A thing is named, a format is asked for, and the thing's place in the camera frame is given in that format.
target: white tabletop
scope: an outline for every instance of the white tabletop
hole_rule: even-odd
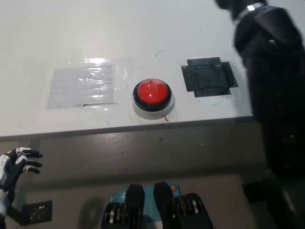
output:
[[[305,31],[304,0],[272,0]],[[214,0],[10,0],[0,7],[0,139],[144,130],[251,117],[245,71],[232,46],[234,25]],[[238,88],[195,98],[181,65],[187,59],[229,61]],[[54,69],[89,58],[118,69],[114,103],[47,109]],[[138,117],[135,85],[147,78],[171,87],[175,107],[165,119]]]

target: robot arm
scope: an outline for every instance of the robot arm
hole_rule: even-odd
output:
[[[30,148],[15,148],[0,156],[0,219],[5,219],[6,208],[14,200],[14,189],[23,172],[40,173],[36,167],[42,164],[28,160],[28,157],[40,158],[39,151]]]
[[[280,229],[305,228],[305,51],[285,9],[265,0],[216,0],[236,23],[234,46],[247,70],[268,171],[257,193]],[[245,191],[256,197],[253,191]]]

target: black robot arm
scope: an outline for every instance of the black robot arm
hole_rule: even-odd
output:
[[[216,2],[231,12],[237,25],[234,46],[247,71],[254,118],[262,127],[269,171],[260,195],[280,229],[305,228],[305,51],[301,34],[285,9],[268,6],[264,0]]]

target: gray floor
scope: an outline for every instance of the gray floor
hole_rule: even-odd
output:
[[[198,193],[216,229],[276,228],[265,205],[247,203],[241,187],[265,169],[255,123],[0,144],[3,153],[17,146],[39,149],[44,158],[39,175],[21,176],[14,205],[53,200],[52,222],[28,229],[98,229],[113,192],[162,180]]]

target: black tape square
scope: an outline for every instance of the black tape square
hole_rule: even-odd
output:
[[[229,88],[220,65],[204,64],[196,65],[194,68],[196,90],[205,88]]]
[[[219,57],[190,59],[182,66],[183,78],[188,92],[195,97],[231,94],[231,87],[238,87],[229,62]]]

